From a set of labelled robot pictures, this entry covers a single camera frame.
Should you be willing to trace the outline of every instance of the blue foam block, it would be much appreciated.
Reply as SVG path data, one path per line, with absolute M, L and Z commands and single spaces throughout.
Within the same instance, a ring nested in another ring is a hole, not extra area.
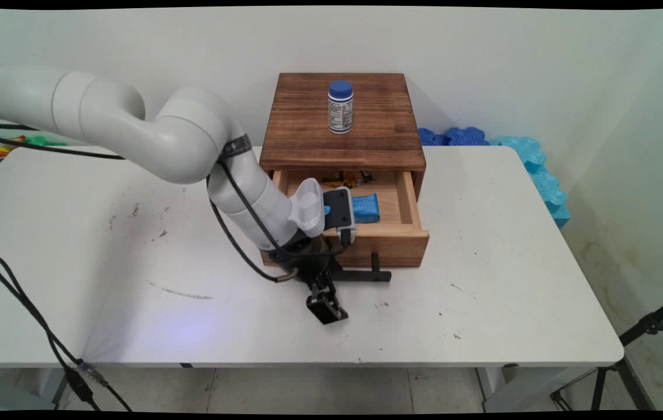
M 446 138 L 451 146 L 489 146 L 484 140 L 484 131 L 475 127 L 461 129 L 451 127 L 446 130 Z
M 545 164 L 547 155 L 539 151 L 539 141 L 536 141 L 529 136 L 522 136 L 522 138 L 515 138 L 514 136 L 506 136 L 500 141 L 501 146 L 508 146 L 518 152 L 518 157 L 524 163 L 524 167 L 529 173 L 536 172 L 540 166 Z
M 560 191 L 560 181 L 550 175 L 544 165 L 541 165 L 536 172 L 529 173 L 529 175 L 531 180 L 534 181 L 534 186 L 539 191 L 539 195 L 542 196 L 542 200 L 547 205 L 547 210 L 550 213 L 559 210 L 567 200 L 567 194 Z
M 570 213 L 567 212 L 567 208 L 563 204 L 558 210 L 552 213 L 552 218 L 555 220 L 557 227 L 561 228 L 570 220 Z
M 444 135 L 436 135 L 427 128 L 418 128 L 420 133 L 420 143 L 422 146 L 447 146 L 448 139 Z

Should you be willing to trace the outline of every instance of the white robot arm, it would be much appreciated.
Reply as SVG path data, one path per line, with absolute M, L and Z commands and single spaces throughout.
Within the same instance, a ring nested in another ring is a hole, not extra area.
M 307 180 L 315 183 L 305 189 L 307 197 L 291 200 L 281 193 L 216 94 L 180 89 L 153 121 L 144 118 L 142 96 L 125 83 L 77 70 L 0 65 L 0 119 L 105 147 L 171 183 L 197 183 L 211 175 L 210 199 L 261 250 L 274 247 L 215 165 L 219 158 L 278 244 L 286 244 L 299 228 L 309 237 L 323 231 L 318 182 Z

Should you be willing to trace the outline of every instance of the white table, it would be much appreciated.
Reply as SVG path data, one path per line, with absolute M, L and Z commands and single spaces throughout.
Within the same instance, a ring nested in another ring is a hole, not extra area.
M 622 345 L 518 155 L 424 149 L 422 266 L 393 269 L 390 284 L 340 283 L 350 318 L 334 324 L 305 307 L 305 284 L 268 282 L 241 260 L 204 183 L 169 184 L 131 162 L 13 151 L 0 165 L 0 256 L 69 350 L 95 364 L 480 367 L 493 411 L 526 403 L 564 368 L 619 361 Z M 508 363 L 542 369 L 496 391 Z M 0 284 L 0 367 L 56 366 Z

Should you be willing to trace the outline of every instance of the open drawer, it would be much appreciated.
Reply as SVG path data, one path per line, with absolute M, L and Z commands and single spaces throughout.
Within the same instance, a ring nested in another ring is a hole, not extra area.
M 358 223 L 355 241 L 344 253 L 337 255 L 343 267 L 371 266 L 371 253 L 379 253 L 381 267 L 419 267 L 430 234 L 420 224 L 420 212 L 409 171 L 368 171 L 375 181 L 352 188 L 353 197 L 376 193 L 380 220 Z M 329 176 L 329 171 L 276 170 L 273 182 L 280 191 L 291 196 L 306 178 Z M 324 192 L 334 188 L 321 184 Z M 335 229 L 323 232 L 334 248 L 339 247 Z M 274 265 L 267 253 L 261 253 L 264 265 Z

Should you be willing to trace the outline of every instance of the bottle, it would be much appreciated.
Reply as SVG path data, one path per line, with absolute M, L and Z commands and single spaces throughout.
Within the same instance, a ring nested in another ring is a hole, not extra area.
M 336 80 L 329 85 L 329 130 L 343 135 L 353 128 L 353 84 Z

